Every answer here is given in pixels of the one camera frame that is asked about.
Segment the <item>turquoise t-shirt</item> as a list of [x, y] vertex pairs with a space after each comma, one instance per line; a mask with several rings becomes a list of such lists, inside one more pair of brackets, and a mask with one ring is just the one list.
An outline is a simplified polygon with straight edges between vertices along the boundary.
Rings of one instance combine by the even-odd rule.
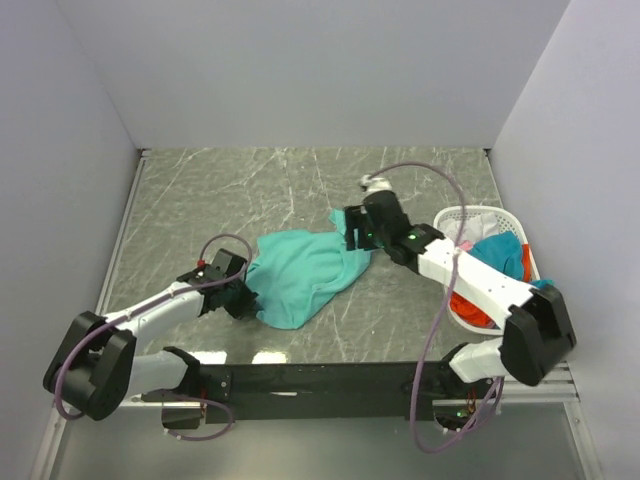
[[278, 330], [298, 330], [369, 267], [372, 254], [349, 251], [345, 214], [329, 215], [332, 231], [284, 230], [257, 239], [258, 255], [246, 277], [258, 295], [258, 320]]

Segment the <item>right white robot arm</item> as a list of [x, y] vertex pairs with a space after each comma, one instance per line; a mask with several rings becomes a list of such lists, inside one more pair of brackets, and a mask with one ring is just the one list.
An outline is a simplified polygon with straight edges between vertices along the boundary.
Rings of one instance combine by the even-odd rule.
[[416, 376], [452, 399], [474, 383], [511, 376], [537, 386], [577, 345], [561, 292], [537, 288], [474, 258], [428, 224], [414, 224], [388, 190], [344, 210], [346, 247], [383, 250], [390, 259], [470, 301], [501, 330], [496, 340], [463, 343], [439, 362], [419, 360]]

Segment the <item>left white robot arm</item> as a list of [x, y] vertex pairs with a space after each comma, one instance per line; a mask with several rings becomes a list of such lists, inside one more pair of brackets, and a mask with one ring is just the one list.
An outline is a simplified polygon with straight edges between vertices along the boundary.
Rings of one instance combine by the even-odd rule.
[[201, 363], [166, 347], [142, 349], [165, 331], [219, 308], [234, 319], [254, 315], [257, 295], [245, 283], [250, 260], [226, 249], [200, 260], [152, 297], [120, 311], [74, 318], [43, 378], [58, 413], [67, 420], [103, 420], [135, 395], [166, 391], [176, 401], [201, 390]]

